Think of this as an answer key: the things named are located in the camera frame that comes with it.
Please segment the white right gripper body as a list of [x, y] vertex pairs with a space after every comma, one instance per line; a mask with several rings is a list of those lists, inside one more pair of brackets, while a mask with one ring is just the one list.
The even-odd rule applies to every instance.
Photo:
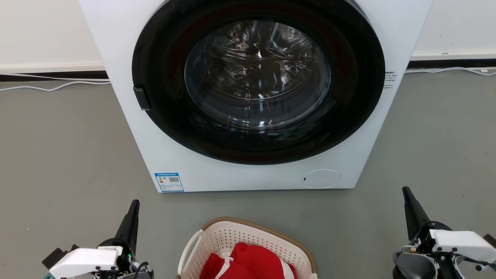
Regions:
[[496, 267], [496, 249], [471, 230], [430, 229], [429, 235], [435, 242], [433, 251], [464, 256], [473, 263]]

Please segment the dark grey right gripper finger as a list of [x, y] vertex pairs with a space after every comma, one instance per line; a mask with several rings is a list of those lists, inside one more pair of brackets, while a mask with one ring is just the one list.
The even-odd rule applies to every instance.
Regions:
[[431, 221], [409, 187], [403, 187], [402, 193], [404, 198], [408, 240], [413, 240], [419, 230]]

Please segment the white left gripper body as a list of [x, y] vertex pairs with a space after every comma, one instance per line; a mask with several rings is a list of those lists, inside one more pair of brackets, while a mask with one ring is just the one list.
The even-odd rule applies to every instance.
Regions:
[[121, 246], [78, 248], [69, 252], [48, 273], [54, 279], [73, 278], [83, 274], [117, 271], [117, 259], [122, 255]]

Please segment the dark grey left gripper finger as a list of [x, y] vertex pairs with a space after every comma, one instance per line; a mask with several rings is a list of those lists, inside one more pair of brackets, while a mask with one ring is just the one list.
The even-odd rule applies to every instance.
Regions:
[[138, 242], [139, 210], [140, 202], [133, 200], [115, 235], [115, 240], [124, 244], [132, 254], [136, 253]]

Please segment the cream perforated laundry basket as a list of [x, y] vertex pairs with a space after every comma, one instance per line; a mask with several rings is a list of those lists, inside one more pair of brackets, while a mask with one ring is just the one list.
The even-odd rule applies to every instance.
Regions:
[[317, 265], [305, 246], [275, 230], [234, 217], [212, 219], [190, 238], [181, 254], [176, 279], [200, 279], [211, 253], [221, 258], [230, 256], [238, 243], [270, 250], [296, 269], [298, 279], [318, 279]]

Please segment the blue energy label sticker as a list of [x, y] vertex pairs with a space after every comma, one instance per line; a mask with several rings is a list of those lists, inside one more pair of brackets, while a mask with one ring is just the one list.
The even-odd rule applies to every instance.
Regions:
[[179, 173], [154, 173], [157, 189], [160, 193], [184, 192]]

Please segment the round white filter cover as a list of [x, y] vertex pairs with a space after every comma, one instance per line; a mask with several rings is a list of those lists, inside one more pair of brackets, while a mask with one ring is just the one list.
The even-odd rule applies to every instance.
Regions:
[[307, 173], [302, 178], [302, 183], [310, 189], [326, 189], [337, 185], [341, 174], [332, 169], [319, 169]]

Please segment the round black washer door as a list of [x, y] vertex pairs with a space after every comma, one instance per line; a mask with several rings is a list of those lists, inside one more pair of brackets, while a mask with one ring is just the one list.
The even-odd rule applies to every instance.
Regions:
[[248, 165], [299, 161], [376, 108], [386, 59], [347, 0], [169, 0], [132, 60], [150, 119], [180, 145]]

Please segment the red and white garment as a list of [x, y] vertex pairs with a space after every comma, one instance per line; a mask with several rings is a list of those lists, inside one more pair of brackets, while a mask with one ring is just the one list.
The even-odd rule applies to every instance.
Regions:
[[237, 243], [229, 256], [211, 253], [200, 279], [298, 279], [293, 265], [262, 246]]

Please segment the white front-load washing machine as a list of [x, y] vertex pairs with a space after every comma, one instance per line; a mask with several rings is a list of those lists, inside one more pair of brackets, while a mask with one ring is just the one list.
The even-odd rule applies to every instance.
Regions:
[[330, 150], [289, 163], [248, 165], [216, 160], [185, 148], [167, 136], [138, 105], [132, 76], [135, 46], [147, 21], [168, 1], [79, 0], [79, 4], [155, 188], [154, 173], [179, 173], [184, 192], [310, 189], [303, 185], [302, 178], [319, 169], [341, 174], [340, 182], [326, 189], [354, 188], [434, 2], [347, 0], [365, 14], [377, 32], [386, 71], [398, 74], [395, 87], [382, 87], [379, 102], [366, 122]]

